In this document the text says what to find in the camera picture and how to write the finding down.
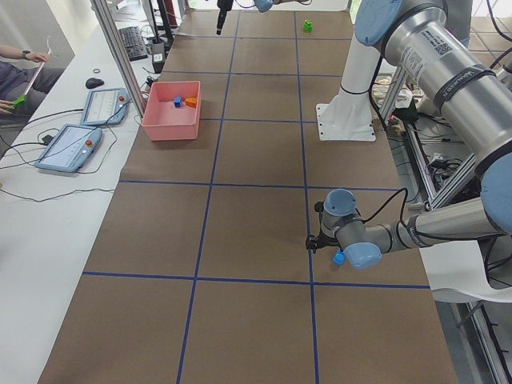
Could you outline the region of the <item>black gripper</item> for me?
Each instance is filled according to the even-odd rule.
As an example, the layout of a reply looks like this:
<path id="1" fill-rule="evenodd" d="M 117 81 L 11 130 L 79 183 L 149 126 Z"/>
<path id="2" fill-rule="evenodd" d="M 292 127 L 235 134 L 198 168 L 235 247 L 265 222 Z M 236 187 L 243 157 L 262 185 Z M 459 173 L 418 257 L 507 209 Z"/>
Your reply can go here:
<path id="1" fill-rule="evenodd" d="M 318 214 L 319 232 L 318 235 L 307 235 L 305 241 L 306 249 L 316 253 L 317 250 L 325 247 L 339 247 L 338 240 L 335 237 L 328 235 L 322 229 L 324 202 L 316 202 L 314 204 L 314 211 Z"/>
<path id="2" fill-rule="evenodd" d="M 219 8 L 218 20 L 216 25 L 216 35 L 222 34 L 222 28 L 226 21 L 227 12 L 232 10 L 234 0 L 217 0 L 217 7 Z"/>

